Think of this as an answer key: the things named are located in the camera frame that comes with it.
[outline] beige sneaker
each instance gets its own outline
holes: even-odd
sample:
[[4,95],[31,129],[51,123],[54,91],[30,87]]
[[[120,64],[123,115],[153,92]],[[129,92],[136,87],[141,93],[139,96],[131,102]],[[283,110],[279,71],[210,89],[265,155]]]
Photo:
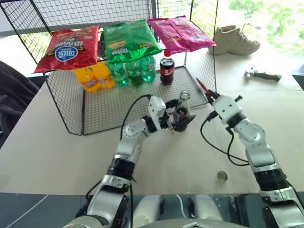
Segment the beige sneaker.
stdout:
[[[235,25],[217,27],[214,41],[217,44],[214,47],[215,55],[231,53],[246,56],[260,48],[258,41],[248,39],[241,29],[236,28]],[[209,47],[209,51],[213,54],[213,47]]]

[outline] green soda bottle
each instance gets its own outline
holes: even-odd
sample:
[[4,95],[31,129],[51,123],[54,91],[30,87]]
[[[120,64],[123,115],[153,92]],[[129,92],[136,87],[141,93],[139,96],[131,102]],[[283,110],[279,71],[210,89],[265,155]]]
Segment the green soda bottle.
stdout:
[[140,86],[143,84],[143,78],[140,71],[139,61],[132,61],[125,63],[127,69],[128,77],[133,86]]
[[111,72],[112,79],[116,82],[117,86],[127,86],[129,83],[129,79],[123,67],[123,63],[109,64],[109,70]]
[[155,79],[155,59],[153,56],[147,56],[140,60],[142,78],[146,82],[152,82]]

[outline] pink chip bag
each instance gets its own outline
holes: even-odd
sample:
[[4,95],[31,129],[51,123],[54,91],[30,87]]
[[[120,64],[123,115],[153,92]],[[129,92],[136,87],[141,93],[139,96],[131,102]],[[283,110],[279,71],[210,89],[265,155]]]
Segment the pink chip bag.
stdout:
[[171,54],[192,52],[216,45],[202,30],[187,20],[186,16],[148,19],[148,22]]

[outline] wire mesh basket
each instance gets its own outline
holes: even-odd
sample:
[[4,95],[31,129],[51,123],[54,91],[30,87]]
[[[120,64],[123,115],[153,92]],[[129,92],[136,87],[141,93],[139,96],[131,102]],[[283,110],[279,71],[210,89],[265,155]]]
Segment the wire mesh basket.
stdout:
[[[1,0],[1,9],[36,63],[43,57],[52,31],[100,28],[148,18],[173,18],[185,15],[209,37],[214,37],[218,0]],[[157,38],[159,46],[164,45]],[[105,60],[99,46],[99,60]],[[156,70],[163,53],[155,55]],[[206,48],[172,56],[176,72],[171,86],[162,86],[157,75],[153,83],[140,87],[100,90],[88,93],[71,71],[45,73],[47,86],[69,133],[87,135],[121,126],[131,103],[143,94],[161,96],[165,101],[177,98],[183,89],[190,91],[191,107],[206,103],[195,82],[199,78],[216,90],[214,56]],[[147,101],[139,101],[128,120],[147,114]]]

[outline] red bottle cap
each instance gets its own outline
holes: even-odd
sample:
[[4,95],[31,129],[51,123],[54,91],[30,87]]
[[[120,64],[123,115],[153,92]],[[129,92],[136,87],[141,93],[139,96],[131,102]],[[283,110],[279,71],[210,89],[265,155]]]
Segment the red bottle cap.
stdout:
[[165,55],[166,57],[170,57],[170,56],[171,56],[170,51],[169,51],[169,50],[165,50],[165,51],[164,51],[164,55]]

